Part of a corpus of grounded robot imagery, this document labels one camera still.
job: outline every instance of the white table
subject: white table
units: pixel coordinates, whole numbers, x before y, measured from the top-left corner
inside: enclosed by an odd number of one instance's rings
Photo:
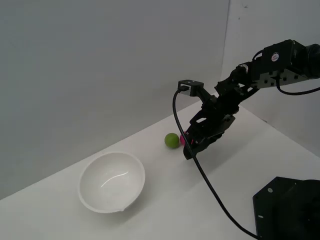
[[[200,109],[179,112],[187,127]],[[0,201],[3,240],[248,240],[225,216],[182,147],[166,148],[178,133],[173,116]],[[79,201],[84,167],[108,151],[136,155],[145,167],[141,196],[124,212],[101,214]],[[244,108],[216,143],[198,154],[230,213],[255,231],[252,196],[276,176],[320,179],[320,159]]]

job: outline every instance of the pink ball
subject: pink ball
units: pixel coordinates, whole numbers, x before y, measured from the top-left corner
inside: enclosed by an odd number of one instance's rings
[[[186,141],[182,135],[180,135],[180,143],[184,146],[186,144]]]

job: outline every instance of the black wire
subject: black wire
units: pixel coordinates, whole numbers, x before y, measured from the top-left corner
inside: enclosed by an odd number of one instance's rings
[[[224,213],[226,214],[226,216],[231,220],[231,222],[233,222],[241,231],[243,231],[244,233],[248,234],[249,236],[253,237],[254,239],[261,239],[260,237],[258,237],[257,235],[253,234],[252,232],[248,231],[247,229],[245,229],[244,227],[242,227],[232,216],[231,214],[228,212],[228,210],[226,209],[225,205],[223,204],[223,202],[221,201],[220,197],[218,196],[218,194],[216,193],[214,187],[211,185],[209,179],[207,178],[204,170],[202,169],[196,155],[193,153],[191,146],[187,140],[187,137],[184,133],[184,130],[181,127],[178,115],[177,115],[177,109],[176,109],[176,99],[177,99],[177,95],[181,92],[181,90],[177,90],[175,92],[175,94],[173,95],[173,100],[172,100],[172,109],[173,109],[173,116],[175,119],[175,122],[179,128],[179,131],[182,135],[182,137],[184,138],[185,141],[185,146],[187,147],[187,149],[189,150],[195,165],[197,166],[197,168],[199,169],[199,172],[201,173],[205,183],[208,185],[209,189],[211,190],[212,194],[214,195],[215,199],[217,200],[218,204],[220,205],[220,207],[222,208],[222,210],[224,211]]]
[[[298,91],[298,92],[288,92],[288,91],[284,91],[280,88],[280,79],[276,79],[275,80],[275,85],[276,88],[283,94],[286,95],[291,95],[291,96],[300,96],[300,95],[305,95],[305,94],[312,94],[314,92],[320,91],[320,87],[308,90],[308,91]]]
[[[252,58],[252,61],[254,61],[256,59],[256,57],[259,55],[259,54],[262,54],[263,53],[263,50],[260,50],[258,51]]]

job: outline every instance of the sticker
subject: sticker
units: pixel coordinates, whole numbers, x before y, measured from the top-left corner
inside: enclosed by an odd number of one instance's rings
[[[271,57],[271,61],[275,62],[279,59],[279,53],[275,52],[272,57]]]
[[[244,67],[245,68],[245,72],[248,73],[249,67],[246,64],[241,64],[241,65],[239,65],[239,67]]]

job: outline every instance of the white wall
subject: white wall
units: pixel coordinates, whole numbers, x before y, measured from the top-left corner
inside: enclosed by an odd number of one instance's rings
[[[305,46],[320,44],[319,0],[231,0],[222,79],[259,50],[287,39]],[[319,86],[316,79],[283,89],[298,92]],[[320,92],[288,96],[273,87],[260,90],[242,106],[320,156],[319,102]]]
[[[171,115],[179,80],[212,88],[228,7],[2,0],[0,199]]]

